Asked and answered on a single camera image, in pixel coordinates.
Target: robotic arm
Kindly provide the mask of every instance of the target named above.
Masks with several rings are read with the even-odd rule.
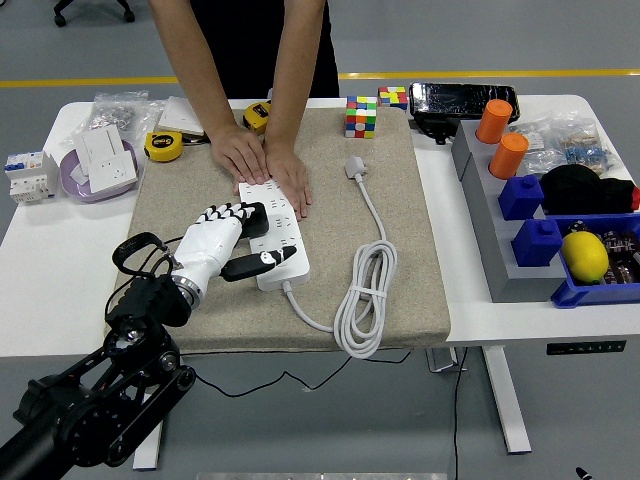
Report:
[[[195,371],[180,364],[180,351],[164,327],[187,323],[211,278],[259,275],[295,253],[295,247],[285,247],[230,260],[240,238],[268,228],[262,204],[226,204],[207,209],[174,255],[151,233],[121,244],[113,262],[134,278],[106,314],[111,331],[100,349],[65,372],[29,382],[14,413],[24,428],[0,448],[0,480],[51,480],[74,465],[124,463],[196,380]],[[127,258],[148,245],[164,252],[152,272],[125,267]],[[156,276],[165,261],[171,273]],[[82,377],[106,361],[93,386],[83,385]],[[150,388],[155,391],[144,401]]]

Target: white power strip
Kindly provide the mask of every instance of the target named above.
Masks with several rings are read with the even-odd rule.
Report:
[[[293,207],[273,179],[263,185],[240,184],[240,199],[243,202],[260,202],[264,205],[269,219],[269,231],[266,235],[249,240],[252,253],[265,250],[278,250],[288,245],[295,246],[296,253],[286,262],[270,272],[258,275],[258,288],[264,292],[279,290],[282,282],[302,285],[311,278],[311,267],[307,251]]]

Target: blue plastic bin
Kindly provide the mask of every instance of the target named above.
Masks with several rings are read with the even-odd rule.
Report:
[[[563,235],[566,234],[569,225],[577,220],[582,220],[592,233],[604,234],[611,230],[618,232],[632,231],[640,238],[640,214],[637,213],[620,215],[548,215],[547,218],[556,221]],[[574,308],[580,305],[640,302],[640,283],[576,285],[562,254],[560,254],[560,259],[567,272],[567,280],[551,295],[551,301],[556,307]]]

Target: electrical component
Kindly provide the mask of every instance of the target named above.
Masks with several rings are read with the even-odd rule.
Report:
[[[9,194],[17,203],[53,198],[56,194],[58,164],[45,152],[9,155],[4,171],[11,181]]]
[[[180,97],[167,99],[160,120],[158,120],[158,129],[188,133],[198,137],[204,136],[204,129],[189,100]]]
[[[269,219],[269,231],[262,237],[249,240],[254,253],[265,250],[278,250],[287,246],[296,247],[296,255],[288,262],[270,272],[258,275],[258,288],[264,292],[279,290],[282,282],[289,281],[293,285],[307,283],[311,278],[311,267],[304,248],[302,234],[296,213],[284,196],[284,193],[273,179],[263,185],[239,185],[240,198],[243,202],[260,202],[264,205]]]
[[[138,181],[138,173],[133,164],[131,152],[126,150],[118,155],[89,164],[91,193],[114,190]]]
[[[285,281],[282,284],[291,306],[302,320],[317,330],[332,332],[336,343],[342,350],[352,357],[360,359],[369,358],[380,346],[386,316],[387,295],[398,268],[398,252],[395,246],[387,241],[382,220],[376,212],[362,180],[362,175],[366,171],[367,167],[360,157],[353,156],[345,164],[345,172],[349,178],[358,183],[382,239],[368,245],[362,245],[356,251],[353,259],[351,286],[338,308],[333,327],[321,325],[305,314],[293,296],[291,283]],[[358,314],[360,300],[366,301],[367,304]],[[359,325],[370,312],[372,315],[371,326],[368,332],[363,332]]]
[[[102,162],[115,155],[124,153],[120,132],[115,125],[95,128],[73,135],[73,146],[76,149],[82,173],[89,175],[92,163]]]

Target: purple bowl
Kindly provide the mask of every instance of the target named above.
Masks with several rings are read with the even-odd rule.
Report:
[[[133,166],[136,169],[136,173],[138,173],[138,162],[136,160],[136,152],[134,151],[134,148],[131,146],[131,144],[125,142],[124,140],[122,141],[122,146],[125,150],[131,152],[131,157],[133,158]],[[114,190],[91,193],[91,180],[88,180],[84,185],[78,185],[78,182],[71,178],[71,172],[78,165],[80,165],[78,154],[75,149],[71,150],[64,156],[64,158],[60,162],[60,180],[62,183],[62,189],[67,192],[69,196],[77,198],[81,202],[93,203],[99,202],[100,200],[106,200],[107,198],[117,197],[118,195],[122,195],[123,193],[131,190],[133,186],[138,183],[133,182],[129,185],[125,185],[124,187],[116,188]]]

